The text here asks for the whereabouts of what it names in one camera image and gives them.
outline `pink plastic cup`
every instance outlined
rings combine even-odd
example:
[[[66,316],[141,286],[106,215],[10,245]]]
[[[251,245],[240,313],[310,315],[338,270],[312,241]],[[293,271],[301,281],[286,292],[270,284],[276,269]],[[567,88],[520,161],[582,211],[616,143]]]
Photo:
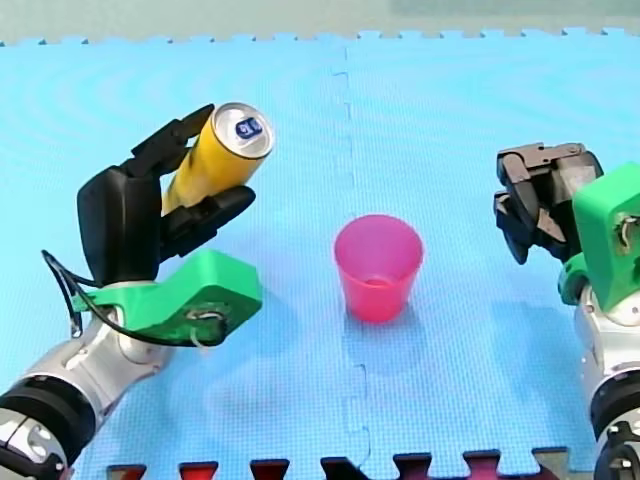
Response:
[[[347,224],[334,245],[347,310],[370,323],[396,317],[422,264],[422,241],[413,228],[388,215]]]

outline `blue foam mat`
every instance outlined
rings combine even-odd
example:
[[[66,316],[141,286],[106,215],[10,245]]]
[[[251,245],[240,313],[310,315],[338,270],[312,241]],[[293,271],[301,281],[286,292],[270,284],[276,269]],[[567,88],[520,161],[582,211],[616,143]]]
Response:
[[[79,477],[142,463],[176,478],[181,462],[213,460],[216,478],[249,478],[251,460],[286,458],[288,478],[320,478],[321,458],[346,456],[388,479],[394,454],[422,452],[431,475],[453,477],[477,450],[500,450],[515,475],[535,473],[530,452],[548,447],[588,470],[558,265],[536,252],[517,267],[491,199],[505,147],[583,141],[606,169],[635,160],[640,41],[608,33],[0,49],[0,386],[67,335],[38,251],[86,273],[77,189],[169,119],[240,100],[273,119],[278,147],[252,180],[258,201],[211,246],[259,268],[263,311],[132,390]],[[339,228],[373,211],[412,223],[428,252],[411,307],[375,330],[345,317],[331,260]]]

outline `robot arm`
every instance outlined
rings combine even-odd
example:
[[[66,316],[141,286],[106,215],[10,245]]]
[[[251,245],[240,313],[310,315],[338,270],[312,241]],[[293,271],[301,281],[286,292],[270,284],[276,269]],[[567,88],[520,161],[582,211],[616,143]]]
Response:
[[[211,305],[207,292],[215,287],[193,273],[202,270],[193,263],[211,266],[222,254],[190,259],[191,271],[185,266],[166,285],[154,282],[161,262],[213,238],[255,198],[248,187],[234,187],[162,216],[160,177],[180,165],[189,150],[187,141],[200,132],[212,110],[209,105],[173,120],[134,148],[132,158],[102,171],[79,191],[82,245],[94,280],[72,274],[43,252],[65,293],[72,338],[50,350],[0,396],[0,479],[65,478],[126,392],[161,372],[173,347],[217,345],[259,308],[259,301],[249,310],[243,305],[245,317],[235,319],[217,313],[217,326],[211,326],[211,312],[194,317],[208,323],[191,326],[189,336],[186,318],[199,306]],[[232,264],[229,268],[247,268],[224,260]],[[97,290],[87,293],[81,283]],[[171,303],[163,297],[178,290],[177,283],[180,290],[186,288],[186,296],[168,295]],[[214,300],[221,292],[214,291]],[[91,312],[86,329],[82,311]]]
[[[640,479],[640,166],[604,174],[581,144],[498,154],[506,191],[497,226],[519,264],[533,245],[562,262],[558,290],[574,305],[582,382],[598,441],[595,478]]]

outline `can top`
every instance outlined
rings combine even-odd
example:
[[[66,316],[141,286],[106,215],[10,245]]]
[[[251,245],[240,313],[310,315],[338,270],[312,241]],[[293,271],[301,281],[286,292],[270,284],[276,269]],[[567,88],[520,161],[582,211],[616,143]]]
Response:
[[[263,158],[273,149],[273,127],[262,113],[249,105],[221,105],[211,116],[211,126],[220,143],[240,157]]]

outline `green 3d-printed bracket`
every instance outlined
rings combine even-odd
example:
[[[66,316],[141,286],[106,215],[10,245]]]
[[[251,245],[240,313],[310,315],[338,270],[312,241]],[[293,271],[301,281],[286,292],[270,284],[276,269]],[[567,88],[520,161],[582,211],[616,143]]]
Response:
[[[103,288],[89,293],[99,306],[117,306],[124,327],[170,342],[222,343],[262,307],[256,269],[220,252],[202,249],[162,283]],[[73,298],[74,309],[87,311]]]
[[[573,211],[582,253],[564,265],[563,302],[589,283],[603,311],[640,290],[640,165],[626,164],[579,190]]]

